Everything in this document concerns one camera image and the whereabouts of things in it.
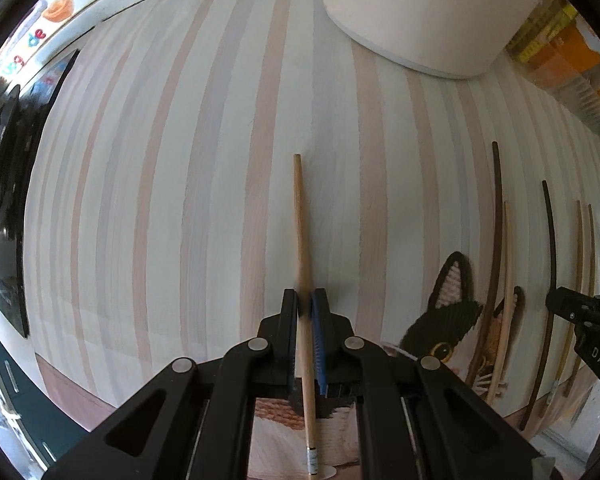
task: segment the black device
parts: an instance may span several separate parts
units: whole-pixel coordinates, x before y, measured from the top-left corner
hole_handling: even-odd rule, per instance
[[[523,480],[539,453],[437,358],[391,357],[332,314],[323,289],[326,397],[353,397],[362,477]],[[237,480],[247,474],[257,397],[286,399],[294,381],[298,297],[257,338],[223,358],[176,359],[53,464],[43,480]],[[554,470],[552,479],[562,478]]]
[[[546,307],[574,324],[574,350],[600,379],[600,296],[591,298],[561,286],[549,291]]]

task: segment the cat eye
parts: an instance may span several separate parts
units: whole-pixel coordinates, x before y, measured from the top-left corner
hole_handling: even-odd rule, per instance
[[[441,362],[446,363],[451,359],[451,356],[454,354],[454,349],[449,343],[441,342],[437,343],[429,352],[433,357],[437,357]]]

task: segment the cat illustration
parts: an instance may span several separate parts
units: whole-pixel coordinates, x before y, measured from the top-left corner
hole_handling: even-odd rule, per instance
[[[524,309],[524,291],[514,288],[514,316],[510,329],[513,340],[520,328]],[[494,309],[493,321],[473,385],[483,394],[489,386],[498,350],[504,300]],[[474,354],[483,307],[474,300],[471,265],[464,254],[449,255],[440,269],[426,311],[400,340],[399,347],[416,358],[433,355],[464,380]]]

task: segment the wooden rod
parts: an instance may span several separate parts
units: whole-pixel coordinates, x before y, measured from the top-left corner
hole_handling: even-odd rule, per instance
[[[498,295],[498,281],[500,280],[500,260],[502,259],[502,172],[500,169],[500,150],[495,140],[491,143],[491,149],[493,151],[493,178],[495,184],[493,253],[491,254],[491,273],[489,276],[487,300],[482,310],[478,341],[475,344],[474,355],[471,358],[469,370],[464,380],[464,383],[470,388],[474,387],[475,377],[482,363],[489,330],[491,329],[491,322],[493,321],[493,311],[496,306],[496,296]]]
[[[589,286],[587,287],[587,295],[593,296],[596,292],[596,229],[593,223],[593,208],[591,207],[591,204],[589,204],[589,238],[591,241],[591,248],[589,250]],[[578,375],[578,370],[580,370],[581,362],[581,357],[576,356],[573,368],[571,369],[571,375],[567,380],[567,385],[562,391],[562,395],[565,397],[569,397],[569,394],[571,393],[573,383]]]
[[[496,361],[493,365],[493,375],[487,391],[487,404],[492,405],[496,396],[498,383],[504,368],[504,358],[509,346],[509,330],[513,319],[513,234],[511,228],[511,210],[509,202],[504,203],[504,309],[502,312],[502,324],[500,325],[500,339]]]
[[[577,233],[577,244],[576,244],[576,280],[573,284],[573,290],[580,292],[582,290],[582,270],[584,268],[584,234],[582,227],[582,206],[580,200],[576,200],[576,218],[578,219],[578,233]],[[567,335],[564,339],[564,346],[562,347],[562,354],[560,354],[560,361],[558,362],[558,369],[555,371],[554,383],[551,386],[549,395],[546,398],[546,402],[540,407],[540,417],[543,417],[546,413],[547,408],[551,405],[554,400],[555,393],[560,385],[560,378],[564,371],[564,366],[567,364],[567,358],[571,351],[571,342],[573,340],[573,325],[569,323],[567,328]]]
[[[314,377],[314,336],[311,324],[311,294],[314,285],[311,278],[311,253],[309,245],[309,221],[304,183],[302,181],[302,160],[294,155],[294,212],[296,216],[296,241],[298,242],[298,348],[300,354],[300,375],[302,377],[302,407],[304,408],[304,436],[306,438],[307,475],[315,480],[318,475],[318,453],[315,421],[315,377]]]

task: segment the wooden stick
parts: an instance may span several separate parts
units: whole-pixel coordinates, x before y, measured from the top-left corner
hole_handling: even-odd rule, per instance
[[[294,155],[294,212],[298,242],[298,347],[302,377],[302,407],[304,408],[304,435],[306,437],[306,468],[310,480],[318,475],[318,454],[315,422],[314,336],[311,325],[311,253],[309,224],[302,181],[302,160]]]
[[[493,310],[496,306],[496,296],[498,295],[498,281],[500,280],[500,260],[502,259],[502,172],[500,170],[500,150],[498,143],[494,140],[491,143],[493,150],[493,177],[495,183],[495,216],[493,229],[493,253],[491,254],[491,273],[489,276],[489,288],[487,290],[487,300],[482,310],[482,321],[480,323],[480,332],[478,332],[478,341],[475,344],[474,356],[469,363],[469,370],[464,383],[470,388],[474,387],[475,377],[480,369],[484,348],[487,345],[491,322],[493,321]]]
[[[582,228],[582,206],[580,205],[580,200],[576,200],[576,217],[578,219],[578,235],[577,235],[577,245],[576,245],[576,281],[573,285],[573,290],[580,292],[582,290],[582,269],[584,267],[584,235]],[[567,335],[564,339],[564,346],[562,347],[562,354],[560,355],[560,362],[558,362],[558,369],[555,371],[554,384],[551,386],[551,391],[549,391],[549,395],[546,398],[546,402],[540,407],[539,416],[543,417],[546,413],[547,408],[551,405],[554,400],[555,393],[560,385],[560,378],[562,377],[562,372],[564,371],[564,366],[567,364],[567,358],[569,357],[569,352],[571,351],[571,341],[573,340],[573,325],[569,323],[567,328]]]
[[[500,339],[496,361],[493,365],[493,375],[487,391],[487,404],[492,405],[496,396],[498,383],[504,368],[504,358],[509,346],[509,329],[513,319],[513,234],[511,229],[511,211],[509,202],[504,203],[504,309],[502,311],[502,324],[500,325]]]
[[[593,208],[591,207],[591,204],[589,204],[589,237],[591,240],[591,248],[589,251],[589,286],[587,287],[587,295],[593,296],[596,291],[596,229],[593,224]],[[562,391],[562,395],[564,397],[569,397],[569,394],[571,393],[573,383],[578,375],[578,370],[580,370],[581,362],[582,358],[580,356],[576,356],[576,360],[573,363],[573,368],[571,369],[571,375],[567,380],[567,385]]]
[[[549,195],[549,187],[547,186],[546,180],[542,181],[542,191],[544,192],[544,206],[546,207],[546,220],[549,226],[549,256],[550,256],[550,282],[549,290],[554,290],[557,281],[557,262],[555,253],[555,226],[554,226],[554,213],[551,209],[551,196]],[[531,396],[529,402],[526,405],[525,413],[520,420],[519,429],[523,431],[526,428],[526,424],[531,417],[531,412],[534,409],[536,400],[538,399],[538,391],[540,391],[540,384],[542,383],[542,376],[544,376],[544,369],[546,368],[546,360],[549,357],[549,347],[551,346],[551,334],[554,330],[554,313],[547,311],[546,325],[544,327],[544,341],[542,342],[542,352],[540,354],[540,362],[538,363],[538,371],[536,372],[536,380],[534,381],[534,387],[531,390]]]
[[[526,307],[526,297],[525,291],[521,286],[516,285],[513,287],[513,319],[511,320],[511,325],[509,327],[509,342],[515,341],[518,337],[518,333],[520,332],[520,325],[522,324],[522,318],[525,314]],[[502,309],[504,311],[504,299],[502,302]],[[502,375],[500,376],[500,381],[507,380],[507,372],[509,371],[511,352],[507,351],[507,354],[504,356],[504,367],[502,369]]]

